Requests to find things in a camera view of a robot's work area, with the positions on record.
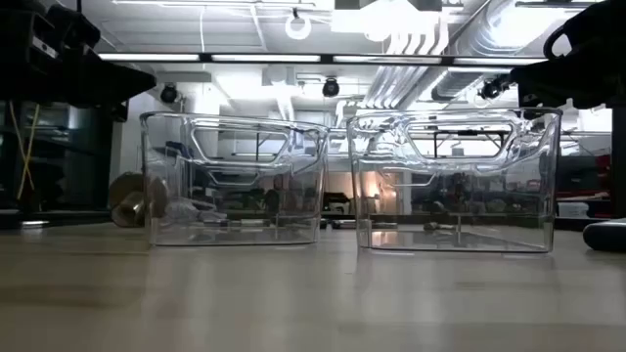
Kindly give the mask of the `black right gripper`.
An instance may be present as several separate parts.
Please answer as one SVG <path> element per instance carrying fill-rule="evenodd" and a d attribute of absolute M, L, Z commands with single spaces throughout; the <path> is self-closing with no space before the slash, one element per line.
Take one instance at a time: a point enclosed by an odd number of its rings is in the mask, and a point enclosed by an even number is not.
<path fill-rule="evenodd" d="M 510 72 L 523 107 L 558 108 L 571 103 L 579 110 L 625 105 L 625 54 L 601 46 Z"/>

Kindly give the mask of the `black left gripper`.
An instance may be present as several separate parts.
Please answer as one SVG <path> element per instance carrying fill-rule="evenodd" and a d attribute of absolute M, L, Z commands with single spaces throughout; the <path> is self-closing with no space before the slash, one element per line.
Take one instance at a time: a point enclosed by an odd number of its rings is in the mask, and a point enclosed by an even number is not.
<path fill-rule="evenodd" d="M 102 61 L 86 46 L 72 50 L 72 62 L 75 64 L 72 104 L 96 109 L 115 122 L 127 121 L 128 99 L 157 86 L 154 75 L 135 67 Z"/>

